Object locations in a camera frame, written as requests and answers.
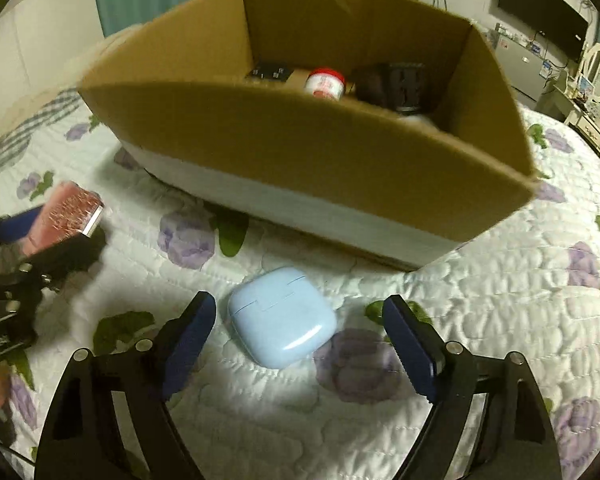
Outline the black wall television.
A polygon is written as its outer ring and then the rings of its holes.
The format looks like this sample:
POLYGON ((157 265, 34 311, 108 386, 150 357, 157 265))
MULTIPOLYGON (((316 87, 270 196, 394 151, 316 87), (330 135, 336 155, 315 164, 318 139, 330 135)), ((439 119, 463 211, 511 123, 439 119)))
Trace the black wall television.
POLYGON ((498 7, 538 32, 571 61, 580 60, 588 21, 565 0, 498 0, 498 7))

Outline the light blue earbuds case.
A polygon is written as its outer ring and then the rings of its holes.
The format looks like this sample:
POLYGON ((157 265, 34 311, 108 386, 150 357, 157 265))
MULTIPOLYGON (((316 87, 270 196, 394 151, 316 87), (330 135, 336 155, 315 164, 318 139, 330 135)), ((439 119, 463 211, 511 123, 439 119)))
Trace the light blue earbuds case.
POLYGON ((272 370, 306 358, 337 328, 335 310, 306 274, 291 266, 234 289, 227 314, 253 361, 272 370))

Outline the red capped white bottle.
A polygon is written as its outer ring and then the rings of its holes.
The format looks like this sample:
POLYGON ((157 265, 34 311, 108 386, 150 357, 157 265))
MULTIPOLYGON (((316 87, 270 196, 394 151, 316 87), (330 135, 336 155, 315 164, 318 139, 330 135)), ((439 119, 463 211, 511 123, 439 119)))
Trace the red capped white bottle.
POLYGON ((311 96, 339 101, 346 90, 346 78, 331 68, 317 68, 306 77, 303 90, 311 96))

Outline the silver mini fridge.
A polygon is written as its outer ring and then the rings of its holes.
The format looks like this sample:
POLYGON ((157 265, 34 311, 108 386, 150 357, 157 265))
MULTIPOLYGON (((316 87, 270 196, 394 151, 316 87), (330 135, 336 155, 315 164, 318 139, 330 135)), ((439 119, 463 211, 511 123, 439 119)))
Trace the silver mini fridge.
POLYGON ((545 78, 540 75, 542 58, 501 34, 496 35, 493 47, 516 99, 525 106, 535 108, 545 86, 545 78))

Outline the brown cardboard box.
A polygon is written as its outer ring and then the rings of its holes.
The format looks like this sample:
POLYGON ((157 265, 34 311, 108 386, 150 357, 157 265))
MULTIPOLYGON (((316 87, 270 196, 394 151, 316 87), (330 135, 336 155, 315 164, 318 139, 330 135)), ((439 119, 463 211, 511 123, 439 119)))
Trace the brown cardboard box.
POLYGON ((480 32, 417 0, 188 0, 83 76, 86 105, 153 176, 209 202, 418 269, 532 200, 509 86, 480 32), (420 63, 427 115, 359 101, 353 73, 420 63), (286 82, 248 77, 292 68, 286 82), (303 88, 346 78, 339 101, 303 88))

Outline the white pink carton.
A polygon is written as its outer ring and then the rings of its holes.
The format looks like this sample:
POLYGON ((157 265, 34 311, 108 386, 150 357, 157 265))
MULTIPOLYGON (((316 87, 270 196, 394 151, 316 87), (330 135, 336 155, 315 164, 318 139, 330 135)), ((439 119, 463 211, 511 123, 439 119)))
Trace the white pink carton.
POLYGON ((54 188, 23 239, 23 255, 33 256, 78 234, 91 236, 104 208, 97 193, 87 191, 72 181, 61 182, 54 188))

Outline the black box item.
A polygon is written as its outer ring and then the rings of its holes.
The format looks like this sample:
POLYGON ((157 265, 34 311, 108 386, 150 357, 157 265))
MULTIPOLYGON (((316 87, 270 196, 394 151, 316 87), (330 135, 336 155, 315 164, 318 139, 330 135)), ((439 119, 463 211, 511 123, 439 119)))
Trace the black box item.
POLYGON ((421 113, 428 105, 429 81, 424 64, 377 63, 356 70, 352 82, 359 101, 404 116, 421 113))

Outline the white hair dryer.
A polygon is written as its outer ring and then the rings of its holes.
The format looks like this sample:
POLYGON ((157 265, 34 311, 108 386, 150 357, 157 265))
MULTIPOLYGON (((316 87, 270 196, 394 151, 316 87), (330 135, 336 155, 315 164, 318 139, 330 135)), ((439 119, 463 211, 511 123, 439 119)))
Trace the white hair dryer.
POLYGON ((401 116, 398 119, 403 125, 407 125, 408 128, 412 129, 435 129, 436 124, 427 116, 423 114, 401 116))

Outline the floral white quilt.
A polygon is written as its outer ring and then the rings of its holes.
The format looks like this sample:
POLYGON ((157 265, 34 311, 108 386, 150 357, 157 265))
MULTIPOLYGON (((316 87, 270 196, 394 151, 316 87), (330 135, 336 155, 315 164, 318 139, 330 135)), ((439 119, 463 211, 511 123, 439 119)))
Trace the floral white quilt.
POLYGON ((600 478, 600 160, 414 271, 185 194, 66 90, 0 140, 0 479, 600 478))

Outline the black remote control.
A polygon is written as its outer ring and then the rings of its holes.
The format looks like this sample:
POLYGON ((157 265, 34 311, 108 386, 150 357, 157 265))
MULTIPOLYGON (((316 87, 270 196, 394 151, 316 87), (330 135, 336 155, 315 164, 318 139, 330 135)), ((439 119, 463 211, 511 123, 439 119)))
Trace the black remote control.
POLYGON ((250 70, 248 77, 257 80, 286 82, 293 72, 292 68, 286 66, 260 64, 250 70))

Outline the white dressing table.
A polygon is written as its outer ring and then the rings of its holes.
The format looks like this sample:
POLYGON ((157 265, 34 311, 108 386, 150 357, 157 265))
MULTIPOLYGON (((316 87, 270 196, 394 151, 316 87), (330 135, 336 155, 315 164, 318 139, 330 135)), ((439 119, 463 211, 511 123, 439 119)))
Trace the white dressing table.
POLYGON ((600 158, 600 128, 576 101, 553 88, 540 96, 534 109, 576 130, 600 158))

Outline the grey checkered bed sheet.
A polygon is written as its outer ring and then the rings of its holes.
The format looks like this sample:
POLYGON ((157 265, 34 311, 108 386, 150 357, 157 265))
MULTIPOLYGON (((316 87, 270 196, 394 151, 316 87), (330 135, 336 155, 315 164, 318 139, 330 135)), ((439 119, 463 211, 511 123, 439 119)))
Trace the grey checkered bed sheet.
POLYGON ((18 162, 36 130, 56 124, 73 113, 81 103, 82 98, 75 88, 62 90, 15 129, 3 134, 0 137, 0 172, 18 162))

